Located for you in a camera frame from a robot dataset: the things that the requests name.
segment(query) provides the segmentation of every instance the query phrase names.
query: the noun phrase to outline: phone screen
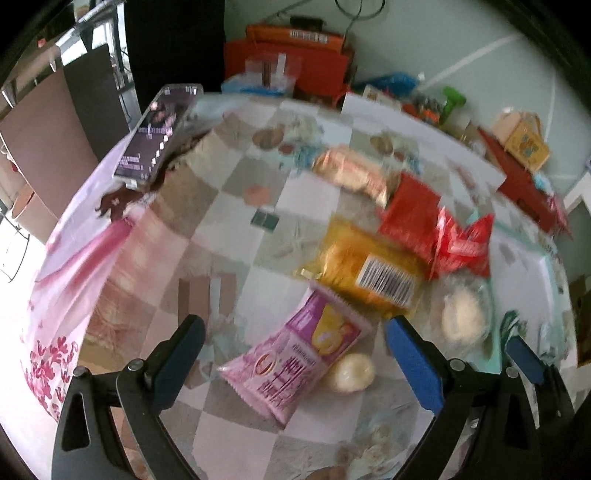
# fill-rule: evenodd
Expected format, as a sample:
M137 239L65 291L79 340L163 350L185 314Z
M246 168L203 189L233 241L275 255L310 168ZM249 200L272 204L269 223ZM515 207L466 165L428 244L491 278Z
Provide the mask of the phone screen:
M115 175L146 181L164 161L167 143L202 92L198 85L167 85L150 103L125 149Z

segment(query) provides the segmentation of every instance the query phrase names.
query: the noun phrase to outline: red package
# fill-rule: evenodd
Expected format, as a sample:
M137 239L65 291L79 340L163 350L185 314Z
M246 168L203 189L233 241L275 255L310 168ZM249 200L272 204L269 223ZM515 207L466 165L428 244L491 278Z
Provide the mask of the red package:
M554 194L548 199L548 205L550 205L550 211L556 217L557 226L555 228L556 233L565 231L569 237L573 239L573 233L569 226L569 214L564 208L564 201L561 197Z
M437 240L440 196L413 176L402 172L378 233L389 237L427 263L433 262Z
M468 268L480 277L490 277L488 244L494 222L495 216L490 213L462 230L451 213L442 208L437 217L437 244L431 277L460 268Z

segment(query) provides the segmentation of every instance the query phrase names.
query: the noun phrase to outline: smartphone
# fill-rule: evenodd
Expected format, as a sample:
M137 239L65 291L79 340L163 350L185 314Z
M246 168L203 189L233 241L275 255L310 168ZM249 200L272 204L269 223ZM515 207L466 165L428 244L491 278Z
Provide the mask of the smartphone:
M133 130L114 176L132 190L148 190L174 151L175 134L202 93L203 87L197 84L165 85Z

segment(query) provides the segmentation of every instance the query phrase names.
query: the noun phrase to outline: barcode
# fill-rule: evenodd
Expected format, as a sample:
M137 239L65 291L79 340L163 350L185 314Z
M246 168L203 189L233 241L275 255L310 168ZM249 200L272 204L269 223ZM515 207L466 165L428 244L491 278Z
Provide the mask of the barcode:
M370 255L355 284L371 290L400 307L408 307L414 292L414 277Z
M313 41L316 43L327 44L329 42L329 36L323 35L316 32L308 32L303 30L290 30L290 37L297 38L298 40Z

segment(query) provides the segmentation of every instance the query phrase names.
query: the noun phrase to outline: pink snack package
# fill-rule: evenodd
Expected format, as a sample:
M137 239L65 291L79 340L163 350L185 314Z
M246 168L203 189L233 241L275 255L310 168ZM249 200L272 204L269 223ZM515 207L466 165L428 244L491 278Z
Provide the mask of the pink snack package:
M337 295L313 284L279 332L219 372L259 414L285 426L300 399L371 329Z

